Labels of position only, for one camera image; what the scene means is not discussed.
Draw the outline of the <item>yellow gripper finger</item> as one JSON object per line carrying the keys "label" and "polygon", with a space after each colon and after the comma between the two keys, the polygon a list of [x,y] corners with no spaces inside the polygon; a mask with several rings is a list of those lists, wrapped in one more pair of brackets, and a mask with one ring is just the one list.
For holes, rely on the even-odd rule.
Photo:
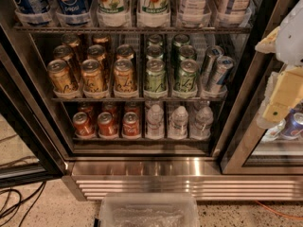
{"label": "yellow gripper finger", "polygon": [[279,26],[273,29],[265,38],[263,38],[260,42],[255,46],[255,50],[268,54],[276,52],[276,37],[279,32]]}
{"label": "yellow gripper finger", "polygon": [[303,99],[303,66],[287,65],[272,72],[258,109],[257,125],[262,129],[276,126]]}

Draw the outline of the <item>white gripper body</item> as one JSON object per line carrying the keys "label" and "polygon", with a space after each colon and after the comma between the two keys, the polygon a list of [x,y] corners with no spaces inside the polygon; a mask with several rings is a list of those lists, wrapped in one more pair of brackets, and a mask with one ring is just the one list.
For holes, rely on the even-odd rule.
{"label": "white gripper body", "polygon": [[303,65],[303,0],[299,0],[280,24],[276,58],[290,65]]}

